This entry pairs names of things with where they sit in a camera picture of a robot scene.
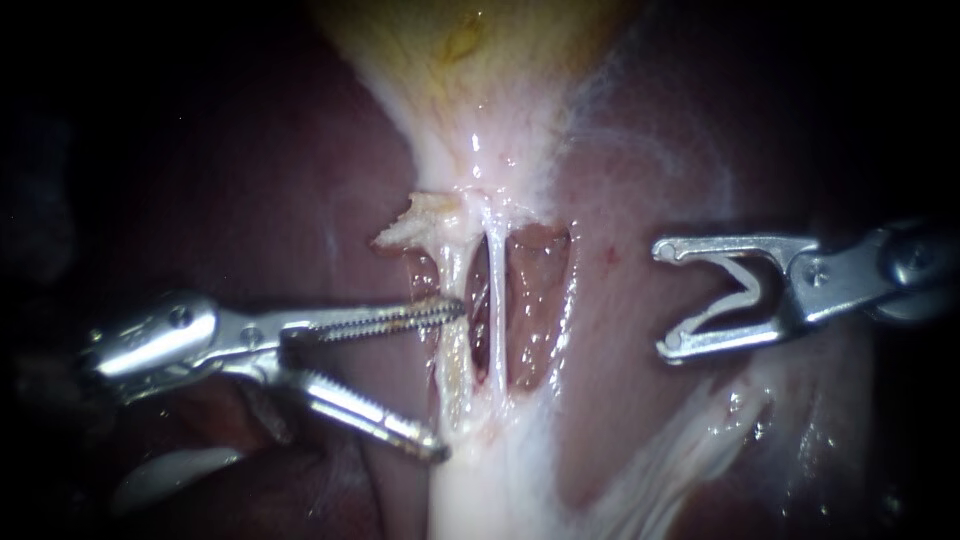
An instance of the clip applier jaw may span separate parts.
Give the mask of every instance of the clip applier jaw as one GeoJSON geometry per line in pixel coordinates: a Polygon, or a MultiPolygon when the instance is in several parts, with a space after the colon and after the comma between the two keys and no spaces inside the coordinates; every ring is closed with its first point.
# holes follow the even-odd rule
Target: clip applier jaw
{"type": "Polygon", "coordinates": [[[754,347],[783,341],[801,330],[789,311],[781,308],[769,320],[749,326],[697,332],[707,321],[724,313],[755,306],[762,297],[760,281],[736,262],[736,258],[765,257],[786,277],[790,263],[799,254],[817,250],[812,238],[744,235],[707,237],[668,237],[653,245],[654,260],[674,265],[706,261],[723,267],[744,290],[712,303],[703,312],[685,319],[657,342],[657,351],[670,365],[681,365],[693,356],[754,347]]]}
{"type": "Polygon", "coordinates": [[[314,412],[427,463],[449,449],[427,426],[382,407],[313,370],[280,362],[294,335],[329,343],[439,326],[464,313],[459,300],[433,297],[389,305],[250,315],[205,295],[172,291],[148,308],[90,333],[87,374],[124,404],[223,373],[288,391],[314,412]]]}
{"type": "Polygon", "coordinates": [[[954,305],[960,269],[956,231],[922,220],[874,229],[853,246],[827,253],[815,238],[748,234],[669,237],[653,245],[653,258],[673,265],[706,261],[723,267],[744,290],[689,317],[657,342],[666,363],[720,351],[771,345],[799,337],[832,317],[854,310],[877,318],[916,322],[954,305]],[[916,254],[923,252],[924,257],[916,254]],[[759,324],[698,332],[707,321],[755,306],[762,296],[756,276],[734,259],[763,257],[784,280],[776,312],[759,324]]]}

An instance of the surgical clip applier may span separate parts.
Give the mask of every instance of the surgical clip applier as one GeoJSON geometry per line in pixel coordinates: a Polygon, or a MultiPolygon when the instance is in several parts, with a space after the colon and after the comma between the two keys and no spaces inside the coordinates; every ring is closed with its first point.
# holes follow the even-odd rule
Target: surgical clip applier
{"type": "Polygon", "coordinates": [[[891,322],[922,322],[952,309],[958,297],[951,278],[960,272],[960,236],[955,229],[922,220],[874,229],[855,245],[831,253],[821,250],[815,238],[768,234],[667,237],[652,252],[655,260],[674,265],[719,265],[744,287],[685,319],[657,342],[657,351],[671,365],[800,337],[854,310],[891,322]],[[783,278],[785,290],[775,313],[758,324],[698,332],[707,321],[760,301],[760,281],[735,260],[745,257],[766,258],[783,278]]]}

